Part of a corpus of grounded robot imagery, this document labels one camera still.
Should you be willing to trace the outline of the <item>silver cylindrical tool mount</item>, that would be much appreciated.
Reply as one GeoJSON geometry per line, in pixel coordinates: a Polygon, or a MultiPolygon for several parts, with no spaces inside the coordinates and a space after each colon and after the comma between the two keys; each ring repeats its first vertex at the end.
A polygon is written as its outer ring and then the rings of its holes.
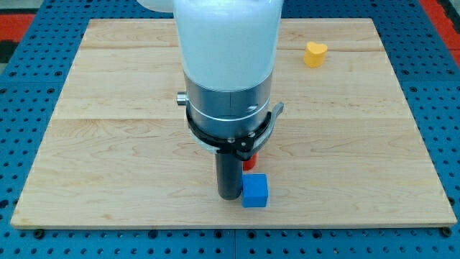
{"type": "Polygon", "coordinates": [[[242,90],[217,91],[185,77],[185,114],[195,141],[214,154],[249,160],[269,140],[284,104],[269,110],[272,77],[242,90]]]}

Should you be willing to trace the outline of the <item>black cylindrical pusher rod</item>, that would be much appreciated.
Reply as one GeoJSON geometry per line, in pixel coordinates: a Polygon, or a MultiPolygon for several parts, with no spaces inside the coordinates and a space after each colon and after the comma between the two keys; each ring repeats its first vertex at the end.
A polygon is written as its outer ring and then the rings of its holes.
{"type": "Polygon", "coordinates": [[[243,162],[232,154],[218,153],[215,159],[219,196],[225,200],[237,199],[242,192],[243,162]]]}

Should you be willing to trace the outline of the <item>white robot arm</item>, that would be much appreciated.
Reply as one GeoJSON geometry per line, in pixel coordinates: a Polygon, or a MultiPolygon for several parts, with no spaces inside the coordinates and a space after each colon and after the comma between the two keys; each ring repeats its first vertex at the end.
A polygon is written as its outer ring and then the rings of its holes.
{"type": "Polygon", "coordinates": [[[138,0],[177,26],[195,141],[215,155],[218,194],[240,196],[243,163],[268,141],[284,105],[270,107],[282,1],[138,0]]]}

